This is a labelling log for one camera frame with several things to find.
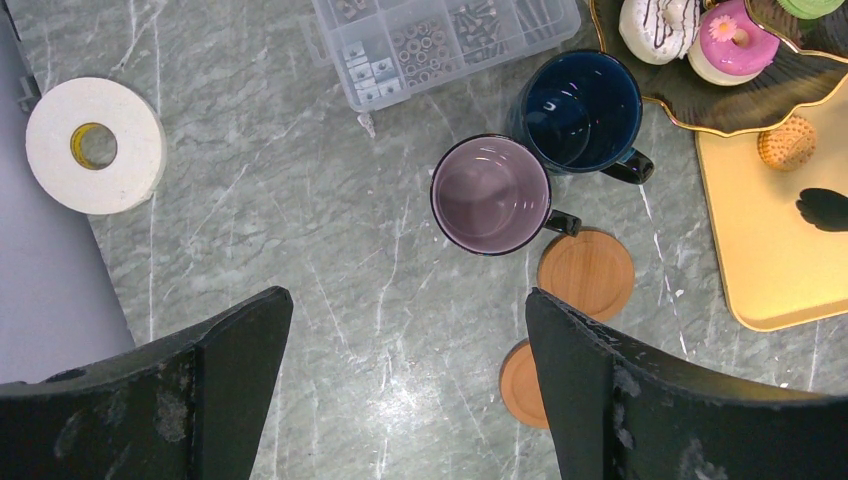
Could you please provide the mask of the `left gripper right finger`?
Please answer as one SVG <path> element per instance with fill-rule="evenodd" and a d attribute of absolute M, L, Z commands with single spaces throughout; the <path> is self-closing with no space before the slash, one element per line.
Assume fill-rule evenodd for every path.
<path fill-rule="evenodd" d="M 703 368 L 540 289 L 529 344 L 564 479 L 843 479 L 847 400 Z"/>

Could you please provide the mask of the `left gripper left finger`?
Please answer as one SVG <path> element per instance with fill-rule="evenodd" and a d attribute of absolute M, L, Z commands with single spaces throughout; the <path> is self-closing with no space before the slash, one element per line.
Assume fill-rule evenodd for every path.
<path fill-rule="evenodd" d="M 129 352 L 1 388 L 5 479 L 246 479 L 294 303 L 273 286 Z"/>

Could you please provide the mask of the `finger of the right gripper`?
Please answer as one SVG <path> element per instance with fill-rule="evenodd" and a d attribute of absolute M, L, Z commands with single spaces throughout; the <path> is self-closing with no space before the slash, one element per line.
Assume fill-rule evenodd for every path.
<path fill-rule="evenodd" d="M 848 230 L 848 198 L 834 190 L 806 188 L 799 194 L 796 208 L 802 218 L 817 229 L 825 232 Z"/>

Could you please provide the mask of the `yellow serving tray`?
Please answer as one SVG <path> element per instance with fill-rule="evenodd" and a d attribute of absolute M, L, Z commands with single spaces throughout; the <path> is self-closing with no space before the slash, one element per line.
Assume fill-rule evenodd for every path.
<path fill-rule="evenodd" d="M 756 331 L 847 311 L 847 235 L 816 228 L 796 206 L 806 188 L 847 192 L 847 86 L 796 112 L 818 142 L 794 172 L 767 166 L 755 133 L 696 136 L 726 302 Z"/>

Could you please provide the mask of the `orange waffle cookie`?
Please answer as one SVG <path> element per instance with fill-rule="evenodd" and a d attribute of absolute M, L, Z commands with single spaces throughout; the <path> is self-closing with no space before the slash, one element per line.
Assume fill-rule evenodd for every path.
<path fill-rule="evenodd" d="M 761 132 L 757 150 L 768 167 L 792 172 L 812 158 L 817 141 L 817 131 L 813 124 L 803 117 L 793 115 L 780 127 Z"/>

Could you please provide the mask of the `wooden coaster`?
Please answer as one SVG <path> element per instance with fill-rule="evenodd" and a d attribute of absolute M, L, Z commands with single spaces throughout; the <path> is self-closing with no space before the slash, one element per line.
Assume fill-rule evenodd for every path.
<path fill-rule="evenodd" d="M 516 420 L 533 428 L 549 429 L 528 339 L 517 343 L 506 355 L 499 372 L 499 389 L 506 409 Z"/>
<path fill-rule="evenodd" d="M 561 235 L 544 250 L 537 285 L 598 322 L 619 314 L 635 284 L 630 253 L 612 235 L 586 229 Z"/>

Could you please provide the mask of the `three-tier black dessert stand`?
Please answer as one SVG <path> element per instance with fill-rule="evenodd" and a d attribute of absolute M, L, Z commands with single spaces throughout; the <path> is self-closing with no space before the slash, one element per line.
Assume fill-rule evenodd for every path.
<path fill-rule="evenodd" d="M 777 1 L 592 1 L 602 50 L 677 126 L 730 137 L 772 129 L 847 78 L 847 5 L 817 20 Z"/>

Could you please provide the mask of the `pink frosted donut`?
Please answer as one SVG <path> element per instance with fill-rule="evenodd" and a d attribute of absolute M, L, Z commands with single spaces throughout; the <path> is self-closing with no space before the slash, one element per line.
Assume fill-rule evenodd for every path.
<path fill-rule="evenodd" d="M 686 58 L 696 74 L 719 86 L 735 86 L 769 66 L 780 40 L 748 15 L 743 0 L 725 1 L 701 16 Z"/>

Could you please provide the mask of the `green macaron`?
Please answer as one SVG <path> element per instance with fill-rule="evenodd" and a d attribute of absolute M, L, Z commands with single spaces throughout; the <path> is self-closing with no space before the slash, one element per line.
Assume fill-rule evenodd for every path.
<path fill-rule="evenodd" d="M 835 12 L 844 0 L 778 0 L 790 15 L 803 20 L 814 20 Z"/>

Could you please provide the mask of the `white chocolate drizzle donut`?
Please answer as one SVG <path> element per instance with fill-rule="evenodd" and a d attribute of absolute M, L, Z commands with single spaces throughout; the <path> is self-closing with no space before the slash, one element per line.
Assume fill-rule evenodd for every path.
<path fill-rule="evenodd" d="M 619 33 L 639 60 L 664 65 L 683 59 L 700 26 L 698 0 L 625 0 Z"/>

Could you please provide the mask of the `mauve mug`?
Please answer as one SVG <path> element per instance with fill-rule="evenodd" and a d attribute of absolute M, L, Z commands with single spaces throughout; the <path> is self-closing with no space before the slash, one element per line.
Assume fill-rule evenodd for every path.
<path fill-rule="evenodd" d="M 541 230 L 575 237 L 580 218 L 551 206 L 550 176 L 519 142 L 481 134 L 452 146 L 437 163 L 430 205 L 446 238 L 475 255 L 523 248 Z"/>

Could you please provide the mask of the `dark blue mug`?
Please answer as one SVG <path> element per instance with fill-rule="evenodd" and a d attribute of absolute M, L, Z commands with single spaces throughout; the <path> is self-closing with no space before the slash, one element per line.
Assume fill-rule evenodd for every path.
<path fill-rule="evenodd" d="M 643 102 L 631 72 L 597 50 L 574 50 L 543 64 L 520 90 L 506 135 L 527 147 L 553 175 L 601 172 L 642 185 L 655 171 L 634 142 Z"/>

